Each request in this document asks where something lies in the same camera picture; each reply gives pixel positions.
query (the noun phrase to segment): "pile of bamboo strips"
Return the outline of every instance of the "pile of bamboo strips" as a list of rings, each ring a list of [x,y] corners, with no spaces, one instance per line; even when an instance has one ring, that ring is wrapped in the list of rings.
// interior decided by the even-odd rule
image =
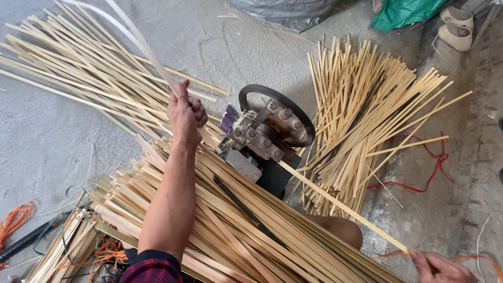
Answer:
[[[137,246],[145,213],[162,179],[171,141],[153,139],[128,170],[102,176],[88,193],[105,225],[98,229]],[[263,234],[215,184],[218,177],[288,249]],[[375,261],[335,238],[250,183],[212,150],[196,153],[196,221],[182,270],[204,282],[401,282]]]
[[[308,53],[318,112],[316,140],[308,152],[304,176],[323,191],[359,212],[369,179],[421,127],[431,114],[469,95],[464,95],[410,122],[419,110],[444,89],[446,76],[431,69],[420,78],[391,54],[376,53],[377,46],[364,41],[358,50],[348,36],[344,49],[334,37],[330,51],[318,43],[318,61]],[[383,143],[411,126],[410,135],[399,147],[382,151]],[[425,140],[432,142],[439,138]],[[377,167],[379,154],[391,152]],[[304,186],[299,199],[306,213],[338,216],[355,221],[347,211],[319,191]]]
[[[69,283],[94,254],[104,233],[95,229],[93,212],[74,209],[61,232],[28,276],[28,283]]]
[[[0,69],[0,74],[96,107],[132,135],[136,132],[114,116],[127,119],[157,139],[160,136],[153,129],[171,134],[166,116],[171,91],[166,87],[165,80],[155,77],[146,68],[153,69],[149,66],[150,61],[129,53],[81,7],[77,6],[82,15],[68,5],[55,2],[70,20],[44,9],[48,15],[47,21],[32,15],[28,19],[33,23],[23,21],[21,26],[7,23],[8,27],[33,37],[37,43],[8,34],[6,39],[10,44],[0,45],[17,54],[26,64],[1,56],[0,62],[62,86],[69,92],[62,92],[5,70]],[[165,69],[190,79],[198,87],[229,95],[173,69]],[[197,89],[188,91],[191,95],[215,101],[215,98],[199,93]],[[220,128],[208,122],[206,129],[215,141],[220,141],[223,134]]]

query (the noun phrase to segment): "hand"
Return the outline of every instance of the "hand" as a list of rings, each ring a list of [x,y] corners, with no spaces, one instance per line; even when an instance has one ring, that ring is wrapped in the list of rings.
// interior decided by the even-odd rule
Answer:
[[[201,100],[187,94],[188,86],[189,80],[176,83],[175,90],[178,97],[174,92],[171,93],[166,114],[170,119],[174,141],[196,148],[201,142],[201,135],[197,132],[197,127],[206,124],[208,115]]]
[[[468,269],[441,254],[408,251],[417,268],[418,283],[477,283]]]

